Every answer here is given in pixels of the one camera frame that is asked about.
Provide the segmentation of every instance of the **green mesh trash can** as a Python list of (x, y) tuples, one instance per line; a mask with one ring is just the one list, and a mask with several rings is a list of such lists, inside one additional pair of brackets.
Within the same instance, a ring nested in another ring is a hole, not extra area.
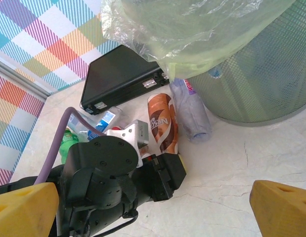
[(297, 0), (242, 50), (189, 79), (206, 107), (233, 122), (278, 119), (306, 104), (306, 0)]

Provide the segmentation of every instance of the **wall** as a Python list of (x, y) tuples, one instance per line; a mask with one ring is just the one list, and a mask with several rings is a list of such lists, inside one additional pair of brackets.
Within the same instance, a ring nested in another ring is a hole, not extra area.
[(101, 0), (0, 0), (0, 60), (54, 93), (118, 46), (105, 40)]
[(9, 182), (43, 105), (0, 73), (0, 185)]

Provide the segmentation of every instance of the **colorful plaid wall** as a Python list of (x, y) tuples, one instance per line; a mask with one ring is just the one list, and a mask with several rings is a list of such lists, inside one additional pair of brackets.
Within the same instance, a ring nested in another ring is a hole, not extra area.
[(43, 105), (0, 74), (0, 185), (10, 180)]
[(0, 60), (53, 93), (118, 46), (105, 40), (101, 0), (0, 0)]

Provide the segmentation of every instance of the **plastic bag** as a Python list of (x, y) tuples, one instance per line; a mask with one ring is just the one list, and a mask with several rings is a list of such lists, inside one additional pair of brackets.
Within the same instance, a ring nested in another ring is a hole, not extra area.
[(236, 53), (294, 1), (102, 0), (102, 31), (185, 79)]

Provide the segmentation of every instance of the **nescafe can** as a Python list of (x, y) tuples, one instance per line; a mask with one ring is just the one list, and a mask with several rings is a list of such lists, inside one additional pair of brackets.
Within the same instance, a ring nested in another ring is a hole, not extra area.
[(148, 98), (148, 115), (151, 131), (162, 153), (178, 153), (178, 124), (174, 101), (160, 93)]

